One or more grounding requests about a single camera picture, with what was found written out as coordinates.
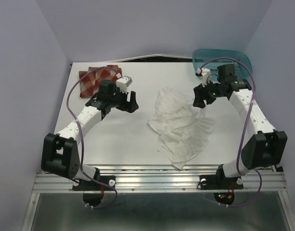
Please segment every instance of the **white wall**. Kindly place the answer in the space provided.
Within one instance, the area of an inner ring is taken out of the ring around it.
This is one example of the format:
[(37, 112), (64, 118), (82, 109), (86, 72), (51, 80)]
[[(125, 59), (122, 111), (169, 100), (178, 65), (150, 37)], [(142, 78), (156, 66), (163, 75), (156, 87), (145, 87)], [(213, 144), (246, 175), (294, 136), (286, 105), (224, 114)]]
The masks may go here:
[(274, 0), (245, 53), (257, 82), (257, 101), (288, 142), (283, 154), (295, 211), (295, 0)]
[(244, 51), (271, 0), (36, 0), (66, 57)]
[(21, 230), (69, 65), (34, 0), (0, 0), (0, 231)]

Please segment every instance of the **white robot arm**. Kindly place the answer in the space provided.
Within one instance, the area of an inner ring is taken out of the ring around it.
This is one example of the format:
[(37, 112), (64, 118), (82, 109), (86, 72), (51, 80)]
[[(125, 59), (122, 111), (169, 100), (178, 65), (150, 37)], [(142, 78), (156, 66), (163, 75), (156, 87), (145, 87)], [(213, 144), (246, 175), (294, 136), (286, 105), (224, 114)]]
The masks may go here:
[(194, 107), (204, 108), (212, 104), (218, 97), (227, 97), (236, 108), (242, 121), (245, 123), (249, 106), (252, 111), (247, 122), (248, 142), (241, 150), (239, 172), (237, 159), (220, 165), (216, 175), (204, 175), (206, 184), (202, 189), (228, 189), (241, 176), (258, 167), (269, 167), (279, 164), (287, 136), (284, 131), (277, 131), (266, 119), (255, 100), (252, 100), (251, 85), (247, 80), (238, 80), (234, 65), (226, 64), (218, 67), (218, 82), (210, 81), (210, 71), (206, 68), (198, 70), (202, 76), (202, 84), (194, 88)]
[[(139, 106), (135, 92), (130, 94), (127, 101), (128, 86), (132, 83), (130, 77), (124, 76), (116, 82), (103, 80), (99, 91), (85, 104), (77, 121), (72, 121), (63, 130), (56, 134), (49, 133), (43, 144), (41, 168), (44, 171), (68, 178), (70, 180), (90, 181), (80, 169), (80, 160), (77, 146), (81, 142), (77, 122), (80, 123), (83, 137), (88, 131), (104, 119), (116, 107), (121, 111), (133, 113)], [(83, 170), (95, 180), (100, 179), (100, 171), (95, 167), (83, 164)]]

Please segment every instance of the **red plaid cloth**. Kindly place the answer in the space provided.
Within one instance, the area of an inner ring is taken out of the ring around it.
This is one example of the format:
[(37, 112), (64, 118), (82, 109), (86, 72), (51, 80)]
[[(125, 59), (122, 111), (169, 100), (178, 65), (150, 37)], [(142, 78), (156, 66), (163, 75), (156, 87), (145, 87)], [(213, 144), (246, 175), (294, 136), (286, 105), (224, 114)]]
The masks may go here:
[[(107, 65), (113, 68), (117, 73), (122, 74), (122, 69), (118, 65)], [(96, 67), (89, 67), (88, 71), (79, 71), (79, 79), (85, 76), (88, 72)], [(83, 81), (80, 82), (80, 97), (90, 98), (92, 95), (98, 92), (99, 84), (103, 79), (109, 79), (117, 81), (116, 72), (111, 69), (100, 69), (89, 74)]]

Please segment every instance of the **metal frame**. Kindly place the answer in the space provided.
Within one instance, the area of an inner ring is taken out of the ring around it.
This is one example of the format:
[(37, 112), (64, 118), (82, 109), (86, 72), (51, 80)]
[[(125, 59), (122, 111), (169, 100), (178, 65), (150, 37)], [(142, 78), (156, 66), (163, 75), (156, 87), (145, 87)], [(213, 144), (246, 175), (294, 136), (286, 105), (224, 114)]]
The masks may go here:
[(39, 193), (32, 193), (30, 202), (28, 203), (28, 207), (27, 207), (26, 217), (23, 221), (22, 231), (31, 230), (38, 200), (39, 200)]
[[(202, 174), (214, 174), (218, 165), (186, 165), (178, 170), (171, 165), (155, 166), (120, 166), (120, 165), (92, 165), (101, 169), (101, 175), (115, 175), (115, 188), (119, 193), (217, 193), (214, 190), (202, 191), (197, 189), (197, 183)], [(286, 180), (283, 172), (276, 172), (275, 168), (259, 170), (263, 178), (262, 191), (279, 192), (289, 228), (295, 231), (295, 218), (286, 192)], [(236, 192), (256, 192), (259, 177), (256, 172), (250, 172), (242, 177), (244, 189)], [(28, 205), (22, 231), (29, 231), (38, 204), (40, 193), (82, 193), (72, 191), (73, 182), (49, 173), (36, 175), (32, 196)]]

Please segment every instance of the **teal plastic lid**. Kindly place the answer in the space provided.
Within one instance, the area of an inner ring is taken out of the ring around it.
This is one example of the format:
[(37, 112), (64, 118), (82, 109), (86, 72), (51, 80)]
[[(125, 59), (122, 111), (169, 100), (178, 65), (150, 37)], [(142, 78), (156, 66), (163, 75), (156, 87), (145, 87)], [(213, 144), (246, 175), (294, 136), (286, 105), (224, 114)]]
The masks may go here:
[[(194, 73), (196, 73), (196, 70), (200, 68), (204, 63), (220, 58), (220, 57), (229, 57), (233, 59), (237, 59), (241, 63), (243, 63), (246, 67), (249, 68), (249, 70), (252, 72), (252, 66), (250, 63), (250, 60), (248, 56), (246, 56), (244, 53), (239, 51), (230, 51), (230, 50), (215, 50), (215, 49), (198, 49), (195, 50), (192, 54), (192, 62), (194, 67)], [(217, 60), (214, 62), (211, 62), (205, 66), (205, 68), (210, 69), (212, 74), (218, 74), (217, 67), (224, 65), (224, 64), (234, 64), (235, 65), (235, 71), (238, 79), (247, 79), (250, 80), (250, 76), (246, 69), (239, 65), (236, 62), (233, 62), (231, 60)], [(212, 81), (216, 81), (217, 77), (215, 75), (211, 76)]]

